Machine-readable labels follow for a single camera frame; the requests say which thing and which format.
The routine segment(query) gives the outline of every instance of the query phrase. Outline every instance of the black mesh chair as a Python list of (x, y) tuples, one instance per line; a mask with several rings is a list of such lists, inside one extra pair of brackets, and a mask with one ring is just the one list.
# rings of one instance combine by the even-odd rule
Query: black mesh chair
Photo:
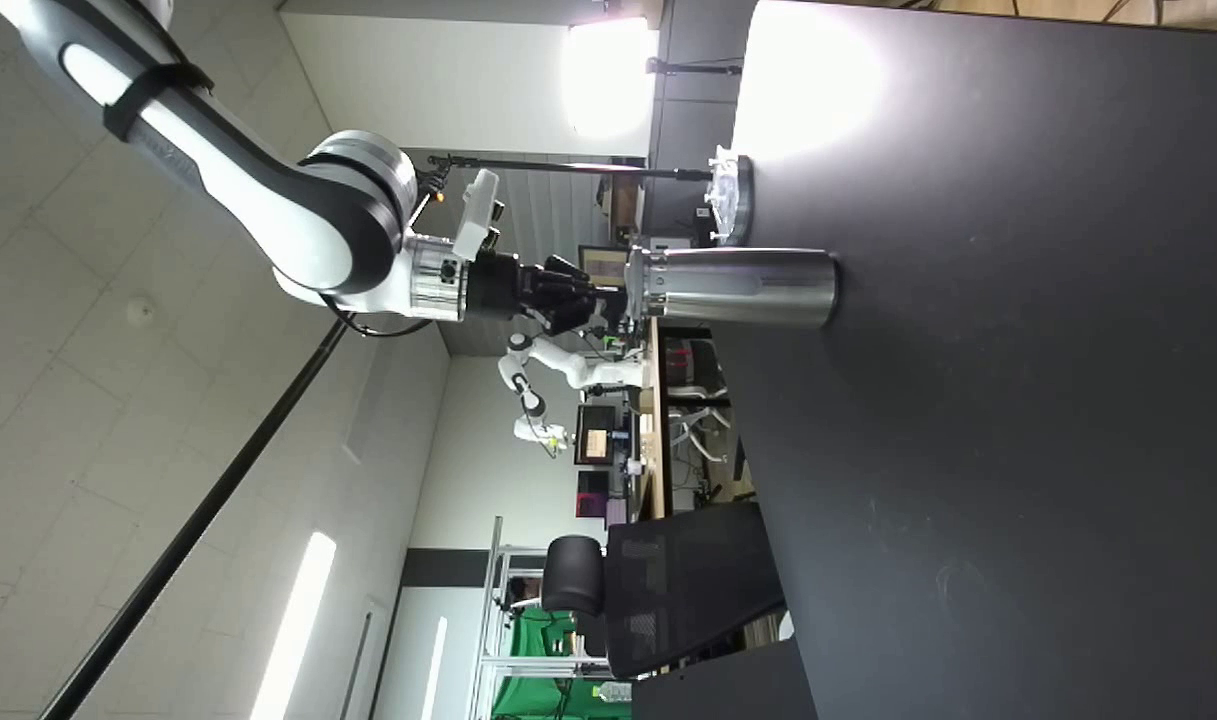
[(602, 615), (618, 677), (658, 669), (780, 609), (783, 596), (759, 506), (713, 505), (673, 518), (550, 542), (542, 607)]

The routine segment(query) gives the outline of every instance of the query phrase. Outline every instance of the white wall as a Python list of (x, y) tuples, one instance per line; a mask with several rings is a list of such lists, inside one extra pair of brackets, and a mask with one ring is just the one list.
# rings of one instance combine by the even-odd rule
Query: white wall
[[(538, 362), (527, 365), (545, 398), (546, 418), (574, 429), (577, 390)], [(453, 358), (434, 446), (426, 466), (410, 547), (486, 549), (493, 516), (501, 540), (545, 547), (563, 534), (602, 541), (602, 518), (576, 518), (577, 468), (572, 452), (550, 460), (512, 434), (520, 404), (493, 358)]]
[[(179, 2), (174, 33), (301, 156), (329, 128), (271, 4)], [(159, 314), (135, 330), (142, 293)], [(0, 718), (41, 710), (329, 324), (236, 225), (73, 116), (0, 22)], [(246, 718), (315, 529), (337, 559), (291, 716), (337, 716), (366, 597), (394, 601), (447, 373), (438, 333), (398, 341), (385, 387), (411, 389), (355, 465), (342, 438), (375, 347), (343, 341), (83, 719)]]
[(566, 26), (295, 13), (284, 22), (337, 128), (404, 147), (647, 154), (650, 116), (613, 137), (573, 131), (561, 90)]
[(430, 720), (461, 720), (470, 703), (475, 651), (479, 642), (482, 587), (404, 587), (389, 640), (389, 659), (381, 682), (376, 720), (420, 720), (425, 705), (430, 653), (439, 619), (444, 632), (439, 680)]

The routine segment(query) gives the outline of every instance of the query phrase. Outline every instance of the black strap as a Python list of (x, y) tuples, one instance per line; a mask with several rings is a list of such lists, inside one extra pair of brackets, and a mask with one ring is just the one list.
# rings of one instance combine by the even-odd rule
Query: black strap
[(138, 116), (151, 100), (155, 100), (168, 88), (203, 88), (212, 90), (212, 80), (204, 71), (194, 63), (156, 64), (133, 79), (128, 90), (106, 106), (101, 114), (101, 124), (110, 135), (128, 142), (128, 131), (138, 122)]

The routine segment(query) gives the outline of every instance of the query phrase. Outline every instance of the bottle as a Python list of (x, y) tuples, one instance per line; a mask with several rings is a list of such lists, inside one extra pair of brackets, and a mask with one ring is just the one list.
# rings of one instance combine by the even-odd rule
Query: bottle
[(602, 684), (595, 694), (604, 702), (630, 702), (630, 684)]

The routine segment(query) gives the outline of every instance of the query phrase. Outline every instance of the black tabletop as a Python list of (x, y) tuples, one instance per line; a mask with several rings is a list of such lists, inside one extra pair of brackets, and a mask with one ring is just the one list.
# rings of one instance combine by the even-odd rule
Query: black tabletop
[(1217, 35), (780, 5), (748, 242), (840, 304), (714, 337), (818, 715), (1217, 716)]

